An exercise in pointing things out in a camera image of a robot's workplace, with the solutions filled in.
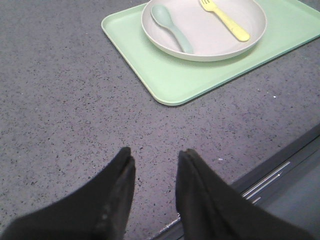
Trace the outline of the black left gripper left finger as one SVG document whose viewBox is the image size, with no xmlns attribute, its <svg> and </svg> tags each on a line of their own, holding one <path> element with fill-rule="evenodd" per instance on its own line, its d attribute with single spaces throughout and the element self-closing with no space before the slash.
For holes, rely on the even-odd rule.
<svg viewBox="0 0 320 240">
<path fill-rule="evenodd" d="M 93 179 L 65 198 L 14 220 L 2 240 L 122 240 L 135 189 L 135 160 L 123 147 Z"/>
</svg>

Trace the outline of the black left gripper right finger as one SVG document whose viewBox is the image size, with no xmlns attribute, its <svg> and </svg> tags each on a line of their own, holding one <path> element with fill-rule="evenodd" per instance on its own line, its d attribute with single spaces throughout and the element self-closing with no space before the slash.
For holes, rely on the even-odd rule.
<svg viewBox="0 0 320 240">
<path fill-rule="evenodd" d="M 186 240 L 313 239 L 247 201 L 193 149 L 179 152 L 175 197 Z"/>
</svg>

